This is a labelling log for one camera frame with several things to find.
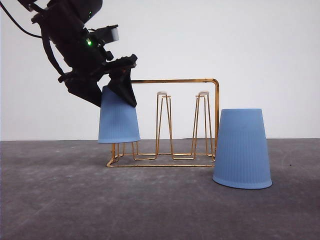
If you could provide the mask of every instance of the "upside-down cup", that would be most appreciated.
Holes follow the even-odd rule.
[[[140,140],[136,108],[126,103],[108,86],[102,89],[100,144],[128,143]]]
[[[272,185],[260,108],[221,111],[212,179],[240,189],[264,189]]]

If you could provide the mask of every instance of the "gold wire rack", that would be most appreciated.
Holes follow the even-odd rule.
[[[173,137],[172,137],[172,118],[171,118],[171,96],[167,95],[166,92],[157,93],[157,106],[156,106],[156,130],[155,130],[155,152],[140,152],[139,143],[131,142],[132,153],[126,153],[126,144],[122,143],[122,152],[120,152],[120,143],[111,144],[111,159],[106,164],[110,168],[136,168],[136,167],[214,167],[214,161],[217,149],[218,140],[218,130],[219,130],[219,83],[213,78],[204,79],[165,79],[165,80],[132,80],[133,84],[183,84],[183,83],[212,83],[215,86],[214,95],[214,147],[212,138],[212,126],[211,126],[211,114],[210,114],[210,100],[209,92],[202,91],[196,96],[195,114],[194,114],[194,124],[193,124],[193,134],[192,134],[192,144],[190,152],[174,152]],[[204,102],[204,121],[205,121],[205,152],[197,152],[197,131],[198,131],[198,117],[199,117],[199,105],[203,98]],[[160,145],[160,128],[162,120],[162,110],[163,101],[166,103],[166,110],[168,116],[168,126],[170,135],[170,152],[159,152]],[[207,114],[209,122],[209,135],[210,135],[210,150],[208,150],[208,138],[207,138]],[[171,156],[173,161],[179,160],[192,160],[196,161],[196,156],[208,156],[210,157],[210,164],[115,164],[119,162],[120,158],[123,156],[132,156],[134,161],[148,161],[156,160],[158,156],[167,155]]]

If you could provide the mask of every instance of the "white wall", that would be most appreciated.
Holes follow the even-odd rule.
[[[40,33],[34,12],[2,2]],[[319,12],[319,0],[105,0],[87,26],[119,24],[120,41],[107,47],[117,58],[138,56],[132,79],[215,78],[221,108],[262,108],[268,138],[320,138]],[[2,12],[2,140],[98,138],[99,108],[69,94],[57,77],[41,41]],[[207,86],[136,86],[141,137],[154,137],[159,90],[174,97],[174,137],[190,137],[194,94]]]

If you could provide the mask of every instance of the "black cable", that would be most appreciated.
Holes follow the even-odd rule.
[[[40,25],[41,28],[41,35],[42,35],[42,44],[43,44],[43,48],[44,51],[46,53],[46,56],[48,57],[50,63],[52,64],[52,66],[57,70],[57,72],[61,75],[64,76],[65,73],[64,71],[61,69],[61,67],[59,66],[59,63],[57,62],[54,53],[52,52],[52,48],[50,45],[50,39],[49,39],[49,35],[46,31],[46,29],[44,27],[42,27]]]
[[[17,21],[11,16],[11,14],[8,12],[8,10],[5,8],[5,6],[2,4],[1,1],[0,1],[0,6],[1,6],[1,8],[3,9],[3,11],[8,15],[8,17],[11,19],[11,21],[12,21],[22,32],[24,32],[25,34],[28,34],[28,35],[30,35],[30,36],[32,36],[32,37],[42,39],[41,36],[32,34],[32,33],[30,33],[30,32],[27,32],[26,30],[24,30],[24,29],[17,23]]]

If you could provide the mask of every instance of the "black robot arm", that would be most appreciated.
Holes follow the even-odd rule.
[[[135,107],[137,105],[131,86],[131,69],[136,66],[137,57],[122,57],[114,61],[104,45],[118,40],[118,25],[98,29],[85,28],[102,7],[103,0],[50,0],[42,9],[37,0],[18,0],[27,10],[36,11],[32,23],[39,24],[45,53],[60,74],[68,91],[100,107],[101,90],[97,82],[109,74],[109,88]],[[55,59],[50,41],[62,54],[64,61],[72,68],[64,73]]]

